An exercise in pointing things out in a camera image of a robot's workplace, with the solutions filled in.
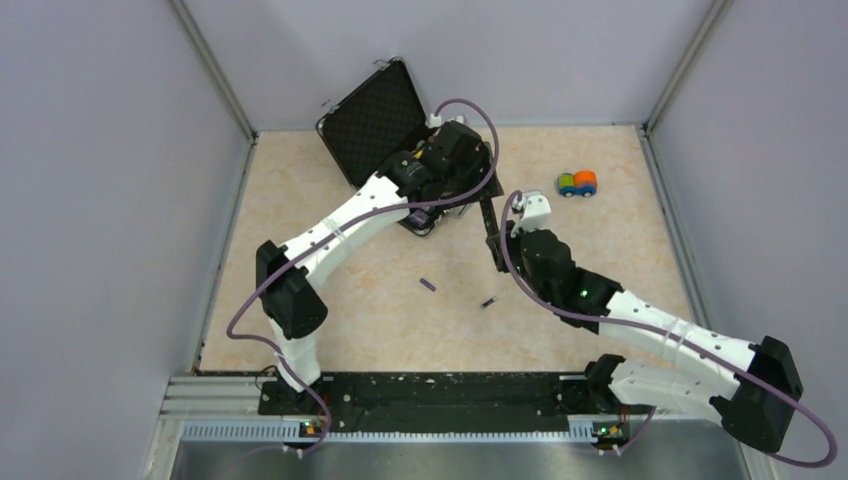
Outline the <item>black battery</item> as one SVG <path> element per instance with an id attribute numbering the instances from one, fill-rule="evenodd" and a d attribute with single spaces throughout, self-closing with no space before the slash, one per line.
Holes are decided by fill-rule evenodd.
<path id="1" fill-rule="evenodd" d="M 492 297 L 480 304 L 481 309 L 486 309 L 497 301 L 497 297 Z"/>

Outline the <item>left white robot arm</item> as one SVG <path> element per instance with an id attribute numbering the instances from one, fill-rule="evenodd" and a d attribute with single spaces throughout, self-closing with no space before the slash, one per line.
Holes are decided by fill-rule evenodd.
<path id="1" fill-rule="evenodd" d="M 329 276 L 386 227 L 443 201 L 470 202 L 493 175 L 490 144 L 451 120 L 409 150 L 389 154 L 356 193 L 319 223 L 256 252 L 256 287 L 275 334 L 283 401 L 297 413 L 319 404 L 319 329 L 329 309 L 319 295 Z"/>

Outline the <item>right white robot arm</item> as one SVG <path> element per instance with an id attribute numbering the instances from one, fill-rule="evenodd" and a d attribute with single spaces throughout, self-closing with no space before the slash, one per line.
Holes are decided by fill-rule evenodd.
<path id="1" fill-rule="evenodd" d="M 589 404 L 674 409 L 722 427 L 739 442 L 778 453 L 803 395 L 789 347 L 766 336 L 729 337 L 664 312 L 619 282 L 576 265 L 569 246 L 546 229 L 509 220 L 484 224 L 497 269 L 543 309 L 575 328 L 646 350 L 671 368 L 605 355 L 588 371 Z"/>

